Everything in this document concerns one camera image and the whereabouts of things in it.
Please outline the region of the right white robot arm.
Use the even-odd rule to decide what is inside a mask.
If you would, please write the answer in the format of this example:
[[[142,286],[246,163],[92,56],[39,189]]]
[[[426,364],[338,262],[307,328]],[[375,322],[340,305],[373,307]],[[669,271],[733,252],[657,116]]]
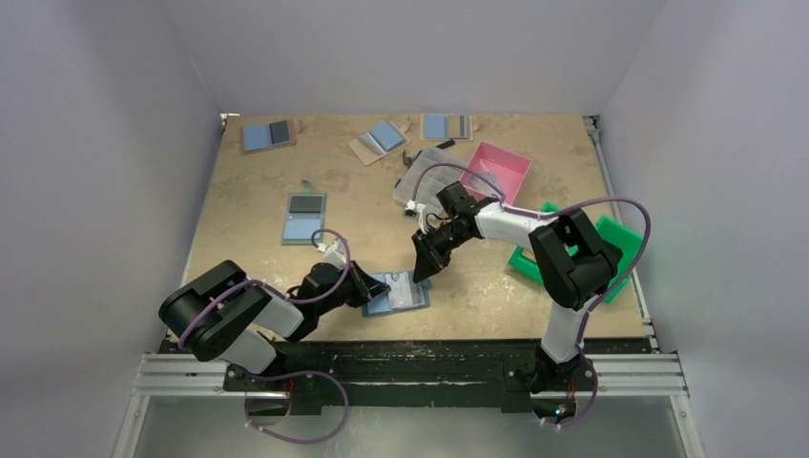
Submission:
[[[618,273],[616,250],[580,209],[559,215],[531,212],[495,197],[477,199],[459,182],[447,185],[437,199],[446,216],[437,227],[427,224],[420,204],[407,204],[418,213],[420,224],[411,238],[416,255],[413,280],[440,273],[448,267],[452,251],[471,239],[506,241],[531,250],[551,299],[550,318],[532,370],[514,370],[513,375],[532,393],[561,386],[584,360],[582,341],[590,308]]]

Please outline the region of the blue card holder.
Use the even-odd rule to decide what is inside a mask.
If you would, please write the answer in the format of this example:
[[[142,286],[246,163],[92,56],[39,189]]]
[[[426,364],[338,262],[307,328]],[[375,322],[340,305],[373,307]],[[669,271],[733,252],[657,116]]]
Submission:
[[[385,283],[389,290],[362,307],[365,318],[381,317],[430,307],[430,280],[412,281],[412,271],[372,274],[374,280]]]

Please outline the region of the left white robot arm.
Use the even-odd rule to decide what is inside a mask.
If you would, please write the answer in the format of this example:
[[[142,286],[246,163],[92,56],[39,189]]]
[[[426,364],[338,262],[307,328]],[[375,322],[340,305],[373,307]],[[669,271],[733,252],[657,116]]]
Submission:
[[[271,390],[283,381],[284,364],[277,349],[251,331],[251,325],[294,343],[317,329],[322,315],[344,305],[359,308],[389,291],[388,284],[352,260],[341,267],[316,263],[285,296],[225,260],[172,293],[158,317],[198,361],[238,365],[259,389]]]

